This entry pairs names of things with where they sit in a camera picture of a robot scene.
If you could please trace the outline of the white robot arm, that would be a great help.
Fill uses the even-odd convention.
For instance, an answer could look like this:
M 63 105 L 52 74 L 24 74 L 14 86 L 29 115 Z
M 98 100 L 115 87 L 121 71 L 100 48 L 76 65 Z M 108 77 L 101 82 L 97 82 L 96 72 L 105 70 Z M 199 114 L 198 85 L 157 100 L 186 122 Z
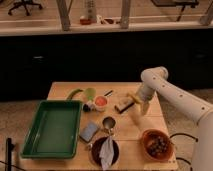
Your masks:
M 158 92 L 180 112 L 198 125 L 198 142 L 192 156 L 193 171 L 213 171 L 213 104 L 178 88 L 167 81 L 165 67 L 145 69 L 141 73 L 142 85 L 136 97 L 149 102 Z

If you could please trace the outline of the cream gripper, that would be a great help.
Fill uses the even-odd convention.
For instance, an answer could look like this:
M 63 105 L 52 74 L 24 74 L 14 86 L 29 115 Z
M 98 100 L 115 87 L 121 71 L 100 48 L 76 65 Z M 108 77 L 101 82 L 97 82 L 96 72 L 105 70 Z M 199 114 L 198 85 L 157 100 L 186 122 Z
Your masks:
M 143 95 L 139 95 L 138 93 L 134 95 L 134 98 L 135 102 L 140 106 L 140 113 L 146 115 L 150 106 L 149 101 Z

